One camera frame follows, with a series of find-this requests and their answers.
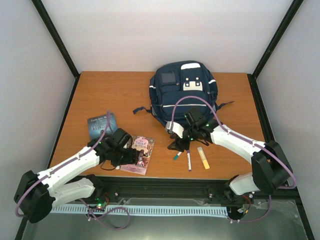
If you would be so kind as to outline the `pink illustrated paperback book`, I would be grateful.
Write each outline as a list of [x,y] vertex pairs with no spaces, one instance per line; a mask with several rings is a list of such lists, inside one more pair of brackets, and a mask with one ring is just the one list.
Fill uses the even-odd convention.
[[150,162],[152,151],[155,145],[155,139],[141,135],[132,135],[132,141],[127,146],[131,146],[138,151],[137,163],[121,165],[120,170],[139,175],[145,175]]

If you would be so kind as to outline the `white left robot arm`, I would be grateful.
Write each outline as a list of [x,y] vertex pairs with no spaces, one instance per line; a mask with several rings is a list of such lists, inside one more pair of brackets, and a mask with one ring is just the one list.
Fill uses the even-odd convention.
[[30,223],[44,219],[53,208],[83,199],[99,201],[104,195],[103,183],[94,175],[73,179],[84,171],[110,161],[113,167],[136,164],[139,151],[127,145],[133,138],[122,128],[112,135],[104,133],[92,139],[78,153],[46,170],[25,172],[13,197],[15,215]]

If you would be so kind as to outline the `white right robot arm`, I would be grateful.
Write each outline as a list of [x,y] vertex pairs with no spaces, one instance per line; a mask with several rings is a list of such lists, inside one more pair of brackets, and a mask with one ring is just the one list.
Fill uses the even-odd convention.
[[285,182],[293,177],[288,160],[275,141],[256,141],[230,129],[217,119],[207,120],[197,109],[192,108],[184,115],[187,126],[168,121],[166,131],[174,142],[168,149],[179,152],[189,150],[192,141],[208,146],[222,146],[245,159],[251,172],[236,175],[229,180],[227,189],[234,195],[263,192],[272,195],[277,189],[285,189]]

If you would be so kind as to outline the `dark teal Bronte book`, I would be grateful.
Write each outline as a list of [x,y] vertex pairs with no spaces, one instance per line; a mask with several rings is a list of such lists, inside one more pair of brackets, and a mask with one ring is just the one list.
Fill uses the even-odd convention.
[[105,137],[112,135],[118,129],[116,116],[113,112],[88,118],[87,125],[90,140],[99,138],[106,126]]

